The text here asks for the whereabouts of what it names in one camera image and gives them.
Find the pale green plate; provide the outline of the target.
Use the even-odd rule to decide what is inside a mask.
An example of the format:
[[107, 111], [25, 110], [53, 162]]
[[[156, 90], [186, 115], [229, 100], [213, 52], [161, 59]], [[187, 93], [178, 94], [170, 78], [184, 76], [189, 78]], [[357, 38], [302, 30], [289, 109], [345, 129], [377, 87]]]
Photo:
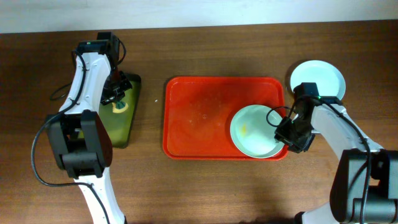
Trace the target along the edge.
[[264, 105], [249, 105], [232, 118], [229, 133], [233, 144], [243, 154], [267, 159], [277, 155], [284, 144], [275, 139], [276, 125], [281, 116]]

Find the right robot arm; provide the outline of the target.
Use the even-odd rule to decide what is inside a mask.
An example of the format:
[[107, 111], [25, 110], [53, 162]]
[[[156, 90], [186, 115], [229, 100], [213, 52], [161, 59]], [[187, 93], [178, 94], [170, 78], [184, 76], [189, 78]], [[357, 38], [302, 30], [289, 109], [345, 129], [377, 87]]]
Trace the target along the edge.
[[307, 151], [321, 134], [339, 159], [329, 201], [299, 212], [294, 223], [397, 223], [397, 151], [368, 138], [335, 96], [320, 96], [315, 83], [294, 88], [292, 112], [275, 131], [289, 151]]

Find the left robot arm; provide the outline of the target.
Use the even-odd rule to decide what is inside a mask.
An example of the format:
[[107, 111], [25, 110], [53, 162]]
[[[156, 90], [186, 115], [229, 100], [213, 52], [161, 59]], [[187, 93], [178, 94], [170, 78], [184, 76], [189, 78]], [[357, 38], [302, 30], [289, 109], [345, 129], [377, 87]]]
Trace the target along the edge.
[[113, 146], [100, 118], [100, 106], [126, 110], [122, 99], [132, 84], [118, 66], [126, 55], [112, 32], [100, 32], [72, 51], [75, 76], [57, 114], [40, 128], [47, 132], [55, 162], [82, 191], [94, 223], [126, 223], [110, 179]]

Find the light blue top plate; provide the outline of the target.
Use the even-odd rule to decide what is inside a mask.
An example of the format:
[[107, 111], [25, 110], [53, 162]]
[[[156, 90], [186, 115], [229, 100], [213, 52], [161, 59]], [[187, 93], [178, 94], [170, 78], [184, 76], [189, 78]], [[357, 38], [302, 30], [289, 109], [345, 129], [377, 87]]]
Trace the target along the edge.
[[316, 83], [320, 96], [336, 96], [343, 99], [346, 82], [342, 73], [332, 64], [322, 60], [309, 60], [296, 66], [289, 84], [293, 91], [301, 83]]

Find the green and yellow sponge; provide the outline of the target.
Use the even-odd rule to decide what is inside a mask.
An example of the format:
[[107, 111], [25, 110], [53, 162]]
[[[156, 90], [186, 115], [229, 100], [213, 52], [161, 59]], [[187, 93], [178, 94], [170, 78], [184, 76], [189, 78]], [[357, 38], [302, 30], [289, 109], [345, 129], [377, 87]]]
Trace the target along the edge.
[[112, 102], [112, 112], [120, 114], [125, 112], [129, 108], [128, 104], [124, 101]]

